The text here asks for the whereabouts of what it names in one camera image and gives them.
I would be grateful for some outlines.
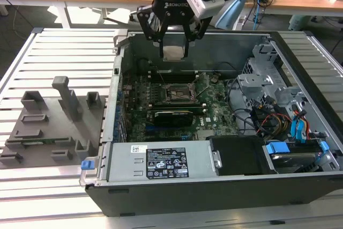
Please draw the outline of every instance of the motherboard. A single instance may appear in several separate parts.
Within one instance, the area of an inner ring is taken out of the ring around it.
[[[237,134],[219,74],[124,76],[127,142],[196,141]]]

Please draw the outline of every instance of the power supply label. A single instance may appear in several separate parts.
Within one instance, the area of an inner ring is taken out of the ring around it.
[[[189,177],[186,149],[147,149],[146,177],[168,179]]]

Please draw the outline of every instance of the white label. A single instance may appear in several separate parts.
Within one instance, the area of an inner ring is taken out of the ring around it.
[[[145,153],[148,145],[132,145],[131,153]]]
[[[187,173],[187,169],[175,169],[175,173]]]

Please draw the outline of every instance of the blue clip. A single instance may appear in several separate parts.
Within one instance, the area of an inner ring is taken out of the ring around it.
[[[290,126],[290,134],[292,137],[300,140],[301,143],[305,143],[305,139],[302,137],[302,130],[304,129],[305,123],[302,120],[293,119],[292,125]]]
[[[330,149],[330,148],[329,148],[329,145],[326,143],[326,141],[320,142],[320,146],[321,146],[323,152],[325,152],[325,151],[327,151],[327,150]]]
[[[270,142],[266,147],[269,154],[290,153],[286,142]]]
[[[93,160],[84,160],[81,162],[81,170],[93,170],[95,169]]]

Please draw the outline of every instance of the robotic arm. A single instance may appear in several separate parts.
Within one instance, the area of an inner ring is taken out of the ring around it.
[[[168,26],[182,25],[185,33],[184,56],[188,55],[189,42],[201,39],[214,15],[224,6],[226,0],[153,0],[149,6],[141,6],[137,17],[147,40],[159,46],[163,57],[163,37]],[[150,19],[159,20],[159,26],[152,28]]]

